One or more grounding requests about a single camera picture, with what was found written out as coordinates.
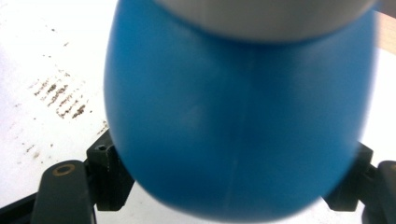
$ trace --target blue object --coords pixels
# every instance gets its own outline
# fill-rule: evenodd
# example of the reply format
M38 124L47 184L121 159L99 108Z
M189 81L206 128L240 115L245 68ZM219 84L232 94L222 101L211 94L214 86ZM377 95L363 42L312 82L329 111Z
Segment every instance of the blue object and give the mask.
M372 79L372 10L282 45L208 35L149 0L120 0L106 113L154 198L198 217L265 221L326 195L354 158Z

